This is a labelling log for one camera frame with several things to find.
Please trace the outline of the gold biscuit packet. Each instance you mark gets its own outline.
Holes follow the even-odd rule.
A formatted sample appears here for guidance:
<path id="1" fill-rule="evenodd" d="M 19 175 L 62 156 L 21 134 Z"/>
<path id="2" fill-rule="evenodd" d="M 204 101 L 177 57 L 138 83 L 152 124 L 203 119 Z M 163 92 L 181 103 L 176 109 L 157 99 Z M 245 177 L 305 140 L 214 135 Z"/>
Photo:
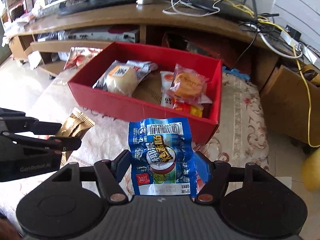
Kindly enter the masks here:
<path id="1" fill-rule="evenodd" d="M 56 137 L 78 137 L 82 139 L 88 130 L 95 126 L 95 122 L 74 107 L 71 115 L 55 134 Z"/>

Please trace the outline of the blue sausage snack packet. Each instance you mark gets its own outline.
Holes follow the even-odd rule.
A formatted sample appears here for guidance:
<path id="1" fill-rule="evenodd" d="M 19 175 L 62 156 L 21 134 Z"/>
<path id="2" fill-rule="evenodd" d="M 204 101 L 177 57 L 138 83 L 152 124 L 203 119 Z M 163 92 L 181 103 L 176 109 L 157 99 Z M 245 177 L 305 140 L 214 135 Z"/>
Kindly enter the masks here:
<path id="1" fill-rule="evenodd" d="M 196 196 L 196 165 L 187 118 L 131 122 L 128 143 L 136 195 Z"/>

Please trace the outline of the red yellow snack packet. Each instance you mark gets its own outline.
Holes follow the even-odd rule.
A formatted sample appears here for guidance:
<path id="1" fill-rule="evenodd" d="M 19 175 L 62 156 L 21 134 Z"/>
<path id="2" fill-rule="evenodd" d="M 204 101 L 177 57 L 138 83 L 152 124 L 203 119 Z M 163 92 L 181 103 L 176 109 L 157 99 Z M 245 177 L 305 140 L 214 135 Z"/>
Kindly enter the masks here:
<path id="1" fill-rule="evenodd" d="M 161 71 L 161 105 L 201 118 L 205 105 L 212 100 L 206 96 L 208 79 L 192 69 L 176 66 L 174 72 Z"/>

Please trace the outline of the red cardboard box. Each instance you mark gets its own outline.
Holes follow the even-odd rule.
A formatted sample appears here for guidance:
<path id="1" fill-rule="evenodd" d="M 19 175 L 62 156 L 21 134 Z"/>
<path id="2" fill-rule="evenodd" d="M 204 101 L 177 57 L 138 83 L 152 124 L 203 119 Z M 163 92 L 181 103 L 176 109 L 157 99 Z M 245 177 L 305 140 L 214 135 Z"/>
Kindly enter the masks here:
<path id="1" fill-rule="evenodd" d="M 157 64 L 136 88 L 132 96 L 117 95 L 93 85 L 114 62 L 151 61 Z M 211 104 L 204 108 L 201 118 L 161 106 L 161 71 L 173 72 L 175 66 L 195 70 L 208 78 L 206 95 Z M 124 121 L 140 121 L 146 118 L 188 118 L 193 142 L 206 144 L 219 127 L 221 107 L 222 61 L 212 57 L 182 50 L 113 42 L 91 59 L 68 82 L 76 102 L 87 109 Z"/>

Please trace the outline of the round bun clear packet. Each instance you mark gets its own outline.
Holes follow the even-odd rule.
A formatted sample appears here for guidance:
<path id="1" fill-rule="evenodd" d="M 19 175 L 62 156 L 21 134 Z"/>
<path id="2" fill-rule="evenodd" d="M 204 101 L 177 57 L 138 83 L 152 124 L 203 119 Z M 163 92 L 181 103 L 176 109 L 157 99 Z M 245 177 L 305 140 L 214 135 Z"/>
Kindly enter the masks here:
<path id="1" fill-rule="evenodd" d="M 93 85 L 110 93 L 131 96 L 139 84 L 137 72 L 131 65 L 114 61 Z"/>

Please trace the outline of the orange pastry red packet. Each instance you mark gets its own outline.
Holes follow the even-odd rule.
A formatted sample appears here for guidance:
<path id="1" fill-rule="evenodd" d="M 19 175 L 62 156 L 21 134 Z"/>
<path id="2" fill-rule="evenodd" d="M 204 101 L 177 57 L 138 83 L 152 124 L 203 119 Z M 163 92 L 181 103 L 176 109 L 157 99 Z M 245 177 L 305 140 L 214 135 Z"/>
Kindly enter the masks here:
<path id="1" fill-rule="evenodd" d="M 195 70 L 176 64 L 172 83 L 166 93 L 191 105 L 211 104 L 212 100 L 206 96 L 208 81 Z"/>

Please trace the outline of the white Kaprons wafer packet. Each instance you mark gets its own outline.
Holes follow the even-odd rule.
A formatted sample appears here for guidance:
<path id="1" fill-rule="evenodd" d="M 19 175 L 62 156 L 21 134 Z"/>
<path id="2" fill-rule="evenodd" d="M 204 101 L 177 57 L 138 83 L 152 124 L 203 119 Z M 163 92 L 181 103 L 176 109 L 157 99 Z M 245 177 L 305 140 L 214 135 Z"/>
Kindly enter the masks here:
<path id="1" fill-rule="evenodd" d="M 126 64 L 136 71 L 138 81 L 142 81 L 147 75 L 158 69 L 158 65 L 151 61 L 128 60 Z"/>

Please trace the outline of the wooden TV stand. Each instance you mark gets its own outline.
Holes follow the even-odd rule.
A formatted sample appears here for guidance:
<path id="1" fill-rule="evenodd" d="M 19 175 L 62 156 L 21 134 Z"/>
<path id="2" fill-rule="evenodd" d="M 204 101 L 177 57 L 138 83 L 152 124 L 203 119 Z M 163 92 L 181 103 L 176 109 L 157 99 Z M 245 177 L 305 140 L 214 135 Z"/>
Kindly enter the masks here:
<path id="1" fill-rule="evenodd" d="M 162 12 L 164 7 L 164 3 L 141 7 L 136 4 L 126 4 L 66 16 L 52 14 L 37 19 L 34 23 L 28 23 L 22 30 L 4 34 L 4 40 L 8 41 L 10 47 L 15 47 L 19 42 L 18 38 L 22 36 L 30 36 L 31 40 L 34 40 L 35 35 L 40 33 L 119 24 L 140 25 L 144 29 L 156 25 L 205 31 L 246 43 L 254 38 L 252 33 L 241 31 L 236 23 L 215 15 L 206 17 L 167 15 Z"/>

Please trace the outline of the blue foam mat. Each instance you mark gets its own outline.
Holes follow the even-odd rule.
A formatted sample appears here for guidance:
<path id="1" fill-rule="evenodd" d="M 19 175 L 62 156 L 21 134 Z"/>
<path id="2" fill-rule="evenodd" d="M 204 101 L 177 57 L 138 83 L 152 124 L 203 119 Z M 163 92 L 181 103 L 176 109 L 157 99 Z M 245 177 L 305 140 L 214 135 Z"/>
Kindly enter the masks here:
<path id="1" fill-rule="evenodd" d="M 249 75 L 247 74 L 244 74 L 244 73 L 241 73 L 238 69 L 235 69 L 235 68 L 228 68 L 226 66 L 223 66 L 222 67 L 222 71 L 226 74 L 231 74 L 231 75 L 234 75 L 244 81 L 250 81 L 250 77 Z"/>

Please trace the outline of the brown cardboard box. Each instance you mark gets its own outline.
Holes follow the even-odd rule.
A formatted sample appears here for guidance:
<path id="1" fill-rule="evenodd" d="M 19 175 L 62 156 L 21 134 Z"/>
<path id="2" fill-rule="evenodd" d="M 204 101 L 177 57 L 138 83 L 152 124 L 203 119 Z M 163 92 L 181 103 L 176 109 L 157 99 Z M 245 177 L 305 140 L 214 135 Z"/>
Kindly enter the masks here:
<path id="1" fill-rule="evenodd" d="M 319 145 L 319 88 L 284 65 L 275 68 L 260 91 L 268 129 Z"/>

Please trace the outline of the silver media player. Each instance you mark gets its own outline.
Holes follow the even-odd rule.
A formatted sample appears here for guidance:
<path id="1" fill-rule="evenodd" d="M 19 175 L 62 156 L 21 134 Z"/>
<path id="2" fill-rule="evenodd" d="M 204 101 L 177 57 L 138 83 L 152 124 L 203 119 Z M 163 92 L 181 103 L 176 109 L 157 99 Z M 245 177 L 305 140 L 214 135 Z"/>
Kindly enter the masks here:
<path id="1" fill-rule="evenodd" d="M 138 43 L 139 37 L 139 28 L 121 25 L 61 30 L 39 34 L 37 42 L 50 40 L 105 40 Z"/>

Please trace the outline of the white power strip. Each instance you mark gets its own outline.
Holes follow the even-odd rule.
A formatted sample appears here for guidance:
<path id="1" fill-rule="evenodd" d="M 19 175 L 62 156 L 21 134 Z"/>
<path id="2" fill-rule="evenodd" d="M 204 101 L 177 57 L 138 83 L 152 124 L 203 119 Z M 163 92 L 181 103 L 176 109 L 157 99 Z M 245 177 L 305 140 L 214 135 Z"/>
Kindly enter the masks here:
<path id="1" fill-rule="evenodd" d="M 306 59 L 310 64 L 319 68 L 319 50 L 313 48 L 311 45 L 305 45 L 302 42 L 294 40 L 289 34 L 281 31 L 280 37 L 289 45 L 294 46 L 298 55 L 303 54 L 302 58 Z"/>

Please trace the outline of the white small dongle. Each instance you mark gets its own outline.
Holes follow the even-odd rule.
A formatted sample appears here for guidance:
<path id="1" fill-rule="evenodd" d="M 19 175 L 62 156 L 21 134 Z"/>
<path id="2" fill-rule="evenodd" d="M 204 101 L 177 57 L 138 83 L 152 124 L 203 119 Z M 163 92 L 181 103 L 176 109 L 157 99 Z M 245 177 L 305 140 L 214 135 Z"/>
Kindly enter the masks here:
<path id="1" fill-rule="evenodd" d="M 151 4 L 152 2 L 153 0 L 136 0 L 137 5 L 147 5 L 147 4 Z"/>

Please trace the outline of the black wifi router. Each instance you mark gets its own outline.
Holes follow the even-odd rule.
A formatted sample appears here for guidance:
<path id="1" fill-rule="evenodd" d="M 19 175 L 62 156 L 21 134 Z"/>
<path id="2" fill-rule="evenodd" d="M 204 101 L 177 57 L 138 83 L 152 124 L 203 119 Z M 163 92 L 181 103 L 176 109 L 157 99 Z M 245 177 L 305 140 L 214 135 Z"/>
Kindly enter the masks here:
<path id="1" fill-rule="evenodd" d="M 258 23 L 259 20 L 268 21 L 279 16 L 278 13 L 258 14 L 256 0 L 243 0 L 239 3 L 231 0 L 188 0 L 187 5 L 203 9 L 206 14 L 215 13 L 218 17 L 234 22 Z"/>

